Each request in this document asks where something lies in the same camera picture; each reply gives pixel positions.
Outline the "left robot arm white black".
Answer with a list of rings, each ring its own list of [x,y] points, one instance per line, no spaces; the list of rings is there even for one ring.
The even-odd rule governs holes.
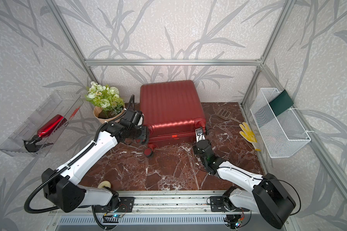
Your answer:
[[[55,170],[47,169],[41,176],[42,183],[26,199],[24,210],[29,214],[40,214],[54,210],[71,212],[77,208],[91,207],[94,220],[105,231],[113,229],[100,222],[95,207],[104,207],[106,212],[117,211],[121,206],[119,194],[111,189],[109,183],[102,183],[100,188],[80,185],[82,178],[106,152],[125,141],[148,142],[148,129],[143,126],[124,126],[114,121],[102,124],[91,142],[72,159]],[[30,203],[40,191],[54,204],[50,208],[34,209]]]

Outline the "red hard-shell suitcase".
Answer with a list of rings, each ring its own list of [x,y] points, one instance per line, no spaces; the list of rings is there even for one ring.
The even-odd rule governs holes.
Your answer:
[[[197,130],[206,132],[205,113],[191,80],[141,86],[140,110],[149,131],[146,157],[157,147],[195,142]]]

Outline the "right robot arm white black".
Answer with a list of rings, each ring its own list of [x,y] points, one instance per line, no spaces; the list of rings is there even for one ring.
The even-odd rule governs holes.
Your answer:
[[[296,202],[283,186],[291,186],[268,173],[263,176],[248,172],[215,155],[210,141],[196,142],[193,152],[197,155],[205,171],[210,175],[235,184],[235,189],[223,195],[225,207],[229,211],[245,208],[259,213],[275,229],[281,229],[287,219],[294,215]]]

